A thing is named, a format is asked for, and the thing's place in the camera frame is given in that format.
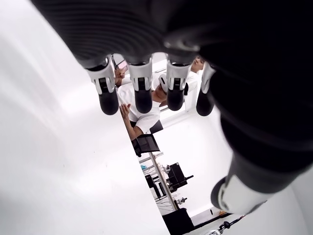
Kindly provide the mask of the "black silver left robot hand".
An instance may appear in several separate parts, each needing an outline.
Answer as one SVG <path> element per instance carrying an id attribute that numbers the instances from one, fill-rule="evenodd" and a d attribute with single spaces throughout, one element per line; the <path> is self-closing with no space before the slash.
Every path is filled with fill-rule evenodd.
<path id="1" fill-rule="evenodd" d="M 313 3 L 310 0 L 35 0 L 96 86 L 118 110 L 111 54 L 129 65 L 137 109 L 152 107 L 152 54 L 167 55 L 167 103 L 182 106 L 201 56 L 197 102 L 216 106 L 233 157 L 212 204 L 249 214 L 313 165 Z"/>

